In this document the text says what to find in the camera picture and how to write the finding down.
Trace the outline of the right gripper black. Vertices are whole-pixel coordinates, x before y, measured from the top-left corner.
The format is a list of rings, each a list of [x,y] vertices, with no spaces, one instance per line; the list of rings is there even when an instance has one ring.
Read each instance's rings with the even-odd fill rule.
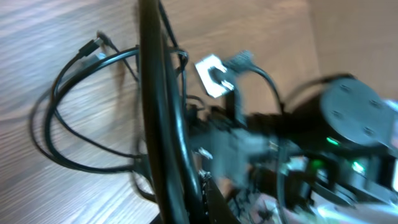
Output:
[[[226,178],[233,189],[226,203],[235,215],[251,208],[260,194],[277,197],[277,165],[304,155],[308,131],[290,116],[252,114],[243,125],[229,120],[214,107],[206,120],[199,109],[188,109],[188,142],[201,155],[201,167],[214,178]]]

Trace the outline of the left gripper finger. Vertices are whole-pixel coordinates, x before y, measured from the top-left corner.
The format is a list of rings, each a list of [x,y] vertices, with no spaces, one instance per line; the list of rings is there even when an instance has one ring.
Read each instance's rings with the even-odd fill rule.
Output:
[[[156,174],[151,182],[160,210],[153,223],[239,223],[208,174]]]

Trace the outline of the black USB cable silver plug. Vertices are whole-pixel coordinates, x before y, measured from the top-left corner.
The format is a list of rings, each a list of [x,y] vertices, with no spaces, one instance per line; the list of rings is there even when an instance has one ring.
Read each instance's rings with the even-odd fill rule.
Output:
[[[133,74],[141,85],[144,130],[148,153],[138,155],[149,170],[154,193],[142,196],[156,203],[164,223],[199,223],[208,219],[201,178],[194,168],[185,131],[186,89],[177,86],[177,78],[185,77],[188,54],[179,48],[169,20],[160,1],[139,1],[138,46],[115,52],[69,79],[65,74],[77,61],[87,57],[104,43],[102,37],[89,41],[62,68],[43,98],[49,100],[44,116],[44,145],[37,150],[54,163],[93,174],[119,174],[134,172],[132,165],[97,168],[71,161],[61,154],[52,142],[53,119],[60,119],[58,105],[78,83],[98,70],[119,61],[135,57],[138,71]]]

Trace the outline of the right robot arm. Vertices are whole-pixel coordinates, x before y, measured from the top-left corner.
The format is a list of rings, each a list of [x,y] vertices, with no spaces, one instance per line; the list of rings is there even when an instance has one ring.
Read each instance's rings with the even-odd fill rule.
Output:
[[[397,159],[397,112],[349,75],[293,111],[250,115],[212,107],[188,112],[189,143],[202,166],[233,181],[226,203],[240,217],[260,194],[284,208],[310,211],[317,194],[342,207],[391,205]]]

